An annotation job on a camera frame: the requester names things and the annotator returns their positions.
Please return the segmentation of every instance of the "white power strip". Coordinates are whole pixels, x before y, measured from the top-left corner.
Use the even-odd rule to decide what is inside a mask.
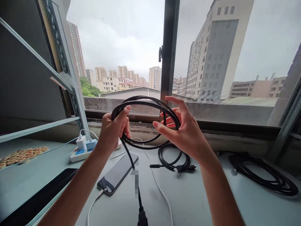
[[[121,142],[120,139],[118,139],[118,146],[117,146],[116,150],[120,149],[121,146],[122,146],[122,142]],[[71,162],[77,162],[77,161],[84,160],[84,159],[88,158],[88,156],[90,155],[90,153],[92,151],[93,150],[87,150],[87,148],[78,150],[78,147],[76,146],[74,151],[71,153],[70,161]]]

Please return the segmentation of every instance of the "tree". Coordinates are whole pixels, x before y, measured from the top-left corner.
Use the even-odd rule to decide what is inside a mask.
[[[99,94],[106,92],[100,91],[97,87],[92,86],[86,77],[80,77],[82,86],[82,95],[87,97],[98,97]]]

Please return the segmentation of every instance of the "black plug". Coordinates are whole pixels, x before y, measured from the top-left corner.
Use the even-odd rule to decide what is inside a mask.
[[[147,218],[145,215],[145,211],[139,213],[138,216],[138,226],[148,226]]]

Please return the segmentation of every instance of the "cloudy sky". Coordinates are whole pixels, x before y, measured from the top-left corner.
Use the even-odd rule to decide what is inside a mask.
[[[213,0],[181,0],[175,77],[186,76],[190,45]],[[148,80],[160,66],[164,0],[71,0],[67,19],[78,26],[86,68],[128,70]],[[287,75],[301,41],[301,1],[255,0],[235,81]]]

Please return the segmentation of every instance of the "white desk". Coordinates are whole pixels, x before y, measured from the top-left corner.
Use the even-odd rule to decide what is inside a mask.
[[[48,146],[50,149],[59,143],[17,139],[0,144],[1,155],[4,150],[35,146]],[[82,161],[70,163],[70,152],[75,145],[65,145],[53,152],[39,156],[29,164],[24,164],[0,172],[0,204],[7,205],[2,211],[9,212],[38,191],[65,168],[78,168]],[[124,148],[113,152],[118,155]],[[143,150],[131,148],[131,153],[139,155],[136,169],[139,170],[139,187],[142,204],[149,225],[170,225],[168,206],[161,196],[149,168],[149,161]],[[157,150],[147,150],[152,163],[159,164]],[[166,150],[164,158],[173,161],[178,151]],[[246,224],[249,225],[301,225],[301,200],[290,200],[271,192],[242,175],[233,176],[227,154],[219,157],[229,184]],[[122,156],[108,160],[99,180],[119,161]],[[184,163],[183,156],[179,163]],[[212,225],[208,201],[200,174],[199,166],[194,173],[174,173],[166,168],[153,169],[157,182],[167,196],[173,214],[175,226]],[[293,179],[301,190],[301,181]],[[99,190],[93,188],[76,225],[86,225],[89,207]],[[94,204],[90,215],[93,225],[137,225],[138,197],[135,195],[135,178],[128,174],[109,197],[103,194]]]

